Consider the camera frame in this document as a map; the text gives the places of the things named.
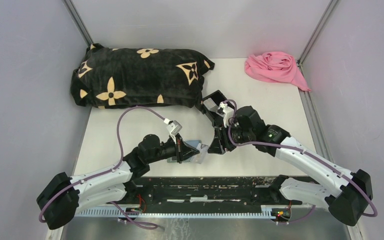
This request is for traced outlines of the green card holder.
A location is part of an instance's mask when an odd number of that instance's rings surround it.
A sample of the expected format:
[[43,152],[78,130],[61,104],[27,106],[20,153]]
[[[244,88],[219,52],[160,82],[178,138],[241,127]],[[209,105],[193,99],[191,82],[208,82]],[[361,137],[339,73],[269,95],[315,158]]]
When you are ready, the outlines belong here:
[[201,164],[205,158],[205,155],[207,154],[207,151],[208,146],[202,144],[200,140],[187,140],[181,145],[179,157],[169,157],[166,162],[173,164]]

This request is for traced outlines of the silver credit card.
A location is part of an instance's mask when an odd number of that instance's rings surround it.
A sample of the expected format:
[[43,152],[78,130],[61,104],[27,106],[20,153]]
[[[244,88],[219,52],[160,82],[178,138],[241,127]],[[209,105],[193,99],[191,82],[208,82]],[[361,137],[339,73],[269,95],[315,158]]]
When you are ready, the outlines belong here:
[[199,150],[199,153],[194,156],[192,161],[195,164],[202,164],[208,153],[209,146],[206,144],[199,143],[196,149]]

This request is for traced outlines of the black card box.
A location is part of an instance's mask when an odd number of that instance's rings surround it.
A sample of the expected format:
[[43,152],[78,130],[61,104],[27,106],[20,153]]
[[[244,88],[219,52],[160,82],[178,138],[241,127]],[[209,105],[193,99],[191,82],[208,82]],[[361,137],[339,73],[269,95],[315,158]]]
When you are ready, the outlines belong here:
[[232,99],[227,99],[220,91],[209,94],[202,99],[204,114],[210,119],[213,127],[228,128],[234,118],[237,104]]

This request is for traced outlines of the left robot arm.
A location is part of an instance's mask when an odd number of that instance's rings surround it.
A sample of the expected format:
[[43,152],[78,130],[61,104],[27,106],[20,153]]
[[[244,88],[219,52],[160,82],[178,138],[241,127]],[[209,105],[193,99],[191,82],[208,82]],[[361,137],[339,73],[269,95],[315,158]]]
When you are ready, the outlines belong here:
[[175,158],[179,162],[200,154],[177,134],[161,142],[154,134],[143,140],[120,162],[94,172],[68,176],[56,174],[36,199],[39,221],[56,230],[69,223],[76,214],[110,202],[129,204],[138,195],[133,181],[149,172],[150,164]]

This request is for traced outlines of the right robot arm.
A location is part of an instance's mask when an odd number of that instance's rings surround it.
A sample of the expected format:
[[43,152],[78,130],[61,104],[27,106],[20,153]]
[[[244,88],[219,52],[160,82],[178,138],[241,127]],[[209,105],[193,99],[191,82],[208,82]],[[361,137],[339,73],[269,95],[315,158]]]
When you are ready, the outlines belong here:
[[298,168],[315,182],[279,175],[270,185],[269,199],[275,204],[286,200],[323,208],[341,223],[355,226],[362,216],[374,218],[378,211],[372,201],[370,175],[362,169],[351,171],[304,147],[288,131],[265,124],[251,106],[234,109],[226,102],[204,107],[214,127],[212,147],[224,154],[236,147],[253,145]]

